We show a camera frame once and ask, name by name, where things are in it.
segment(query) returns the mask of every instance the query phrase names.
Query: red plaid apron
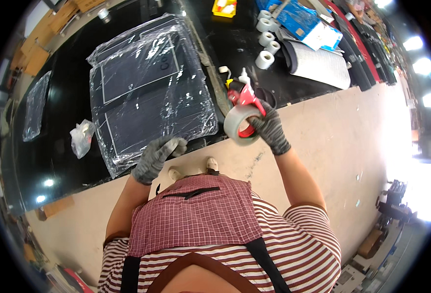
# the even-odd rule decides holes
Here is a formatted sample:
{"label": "red plaid apron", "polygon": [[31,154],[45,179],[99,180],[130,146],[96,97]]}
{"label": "red plaid apron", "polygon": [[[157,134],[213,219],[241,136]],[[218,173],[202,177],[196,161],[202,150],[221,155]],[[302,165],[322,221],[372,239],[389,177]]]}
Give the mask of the red plaid apron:
{"label": "red plaid apron", "polygon": [[[213,187],[220,190],[189,199],[175,196]],[[260,237],[251,184],[224,176],[199,175],[175,182],[136,208],[128,255],[141,257],[172,247],[244,245]]]}

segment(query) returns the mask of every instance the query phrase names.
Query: work table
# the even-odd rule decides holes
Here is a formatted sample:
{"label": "work table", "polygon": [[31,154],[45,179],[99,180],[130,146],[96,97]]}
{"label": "work table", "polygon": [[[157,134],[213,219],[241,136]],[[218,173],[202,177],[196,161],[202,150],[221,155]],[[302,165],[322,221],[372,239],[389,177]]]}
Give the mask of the work table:
{"label": "work table", "polygon": [[[276,60],[268,70],[255,67],[254,61],[262,47],[258,44],[260,32],[255,29],[259,10],[254,1],[238,1],[237,14],[232,19],[213,16],[211,1],[162,2],[161,8],[149,8],[141,1],[125,1],[110,8],[109,23],[104,24],[95,17],[64,42],[38,73],[30,89],[43,74],[52,70],[41,133],[31,142],[22,141],[29,89],[19,104],[11,122],[11,131],[1,147],[4,193],[13,215],[21,215],[111,180],[95,136],[90,151],[83,158],[77,159],[71,149],[69,131],[84,119],[92,120],[89,96],[91,66],[86,57],[101,43],[165,12],[186,14],[193,21],[216,67],[228,66],[232,76],[238,76],[242,67],[254,67],[259,86],[273,93],[277,108],[338,90],[327,84],[290,75],[281,52],[275,55]],[[184,13],[179,6],[181,4],[187,7]],[[219,78],[220,84],[223,84],[226,73],[220,74]],[[206,84],[218,111],[219,132],[190,141],[188,151],[227,139],[221,124],[224,117],[218,110],[209,78]],[[45,196],[46,200],[37,202],[38,196]]]}

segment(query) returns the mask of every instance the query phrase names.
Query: gray work glove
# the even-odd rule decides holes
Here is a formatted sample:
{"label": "gray work glove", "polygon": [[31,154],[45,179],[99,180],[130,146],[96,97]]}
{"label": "gray work glove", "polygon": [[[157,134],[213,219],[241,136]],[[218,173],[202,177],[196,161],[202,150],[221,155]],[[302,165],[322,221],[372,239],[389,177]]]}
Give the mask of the gray work glove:
{"label": "gray work glove", "polygon": [[151,185],[158,177],[169,155],[179,157],[186,151],[188,142],[181,137],[164,136],[151,141],[137,163],[131,175],[144,185]]}
{"label": "gray work glove", "polygon": [[258,117],[248,118],[248,122],[256,129],[259,136],[271,147],[275,156],[285,154],[291,149],[291,144],[287,141],[282,131],[281,118],[276,109],[260,100],[263,108],[266,111],[266,117],[259,119]]}

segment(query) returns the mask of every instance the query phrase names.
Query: plastic bag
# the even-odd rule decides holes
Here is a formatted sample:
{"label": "plastic bag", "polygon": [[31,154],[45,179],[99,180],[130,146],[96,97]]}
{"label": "plastic bag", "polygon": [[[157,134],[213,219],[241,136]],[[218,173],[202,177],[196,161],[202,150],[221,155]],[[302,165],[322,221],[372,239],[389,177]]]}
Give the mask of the plastic bag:
{"label": "plastic bag", "polygon": [[77,156],[77,159],[85,156],[90,150],[94,132],[95,125],[87,119],[84,119],[80,125],[76,124],[76,127],[69,132],[72,137],[72,151]]}
{"label": "plastic bag", "polygon": [[135,165],[153,139],[175,135],[192,140],[218,131],[206,76],[187,29],[170,23],[147,26],[150,33],[141,40],[90,70],[92,120],[112,178]]}
{"label": "plastic bag", "polygon": [[29,142],[40,134],[50,76],[51,71],[48,71],[37,81],[28,96],[26,96],[25,125],[22,135],[24,142]]}

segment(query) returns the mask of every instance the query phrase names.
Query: blue cardboard box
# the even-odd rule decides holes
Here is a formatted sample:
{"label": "blue cardboard box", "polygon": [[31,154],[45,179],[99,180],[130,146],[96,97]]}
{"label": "blue cardboard box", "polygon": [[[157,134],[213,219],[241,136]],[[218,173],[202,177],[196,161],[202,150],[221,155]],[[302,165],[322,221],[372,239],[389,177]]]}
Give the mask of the blue cardboard box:
{"label": "blue cardboard box", "polygon": [[258,4],[260,10],[268,10],[270,12],[273,12],[277,5],[281,3],[282,1],[279,0],[256,0],[256,4]]}
{"label": "blue cardboard box", "polygon": [[315,10],[295,1],[286,5],[277,20],[313,50],[323,48],[334,51],[343,37],[340,31],[323,23]]}

